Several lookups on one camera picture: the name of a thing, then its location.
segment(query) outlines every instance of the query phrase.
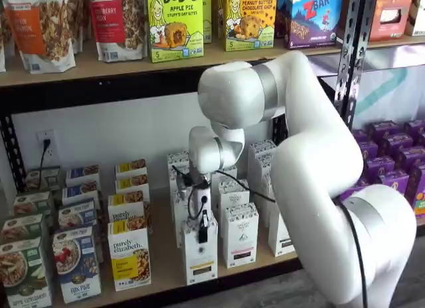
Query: wall outlet plate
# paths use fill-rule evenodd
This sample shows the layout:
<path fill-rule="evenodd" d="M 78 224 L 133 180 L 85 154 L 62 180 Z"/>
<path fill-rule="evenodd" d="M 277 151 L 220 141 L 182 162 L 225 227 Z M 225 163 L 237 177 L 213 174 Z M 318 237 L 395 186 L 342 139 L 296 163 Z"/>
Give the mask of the wall outlet plate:
<path fill-rule="evenodd" d="M 44 154 L 43 166 L 60 165 L 58 147 L 56 145 L 56 137 L 54 136 L 54 130 L 39 131 L 37 132 L 37 139 L 40 147 L 40 157 L 43 154 L 43 140 L 50 139 L 50 145 Z"/>

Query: white robotic arm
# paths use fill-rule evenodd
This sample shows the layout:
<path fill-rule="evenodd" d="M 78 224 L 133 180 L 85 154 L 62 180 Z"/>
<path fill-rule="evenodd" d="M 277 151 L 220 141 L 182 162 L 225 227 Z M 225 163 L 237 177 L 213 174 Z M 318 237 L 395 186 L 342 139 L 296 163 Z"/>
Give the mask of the white robotic arm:
<path fill-rule="evenodd" d="M 331 199 L 355 184 L 363 160 L 307 58 L 289 52 L 255 67 L 234 62 L 210 68 L 199 82 L 199 105 L 219 136 L 220 130 L 226 130 L 230 143 L 233 129 L 236 135 L 286 112 L 290 137 L 272 161 L 276 202 L 303 267 L 322 294 L 338 305 L 362 307 L 353 235 Z M 202 141 L 195 142 L 197 154 L 191 158 L 201 173 L 213 172 L 220 161 L 230 163 L 240 156 L 240 146 L 229 149 L 232 159 L 228 160 L 220 157 L 218 145 L 214 153 L 207 153 Z M 369 307 L 388 307 L 414 242 L 412 209 L 402 195 L 382 185 L 366 188 L 344 205 L 359 235 Z"/>

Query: floor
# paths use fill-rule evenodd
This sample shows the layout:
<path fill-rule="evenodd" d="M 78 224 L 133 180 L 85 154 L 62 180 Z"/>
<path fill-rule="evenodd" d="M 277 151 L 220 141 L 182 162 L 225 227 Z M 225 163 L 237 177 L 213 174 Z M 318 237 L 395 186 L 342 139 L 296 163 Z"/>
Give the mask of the floor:
<path fill-rule="evenodd" d="M 416 240 L 392 308 L 425 307 L 425 237 Z M 186 301 L 168 308 L 332 308 L 303 270 Z"/>

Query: granola bag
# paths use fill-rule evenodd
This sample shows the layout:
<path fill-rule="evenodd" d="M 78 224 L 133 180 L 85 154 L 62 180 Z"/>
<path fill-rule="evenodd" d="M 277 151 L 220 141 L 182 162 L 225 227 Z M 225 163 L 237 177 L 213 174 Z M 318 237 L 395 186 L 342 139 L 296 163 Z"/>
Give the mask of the granola bag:
<path fill-rule="evenodd" d="M 75 67 L 68 0 L 3 0 L 24 67 L 31 74 Z"/>
<path fill-rule="evenodd" d="M 82 52 L 84 0 L 68 0 L 66 17 L 71 32 L 74 54 Z"/>
<path fill-rule="evenodd" d="M 99 60 L 143 58 L 145 0 L 90 0 Z"/>
<path fill-rule="evenodd" d="M 82 40 L 87 41 L 91 38 L 92 38 L 92 16 L 90 14 L 90 0 L 83 0 Z"/>
<path fill-rule="evenodd" d="M 3 3 L 0 0 L 0 27 L 2 28 L 1 38 L 3 39 L 3 48 L 5 59 L 15 55 L 15 40 L 13 39 L 12 30 L 7 21 L 6 12 Z"/>

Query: green box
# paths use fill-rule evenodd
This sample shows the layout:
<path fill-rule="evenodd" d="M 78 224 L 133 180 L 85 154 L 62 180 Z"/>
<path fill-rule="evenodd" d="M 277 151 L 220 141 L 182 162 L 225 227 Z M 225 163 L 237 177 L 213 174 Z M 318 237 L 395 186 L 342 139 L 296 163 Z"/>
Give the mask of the green box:
<path fill-rule="evenodd" d="M 41 237 L 2 244 L 0 261 L 0 278 L 10 307 L 52 306 L 50 262 Z"/>
<path fill-rule="evenodd" d="M 152 62 L 204 55 L 203 0 L 147 0 Z"/>
<path fill-rule="evenodd" d="M 213 28 L 211 25 L 212 22 L 212 0 L 203 0 L 204 3 L 204 44 L 210 43 L 213 41 Z"/>

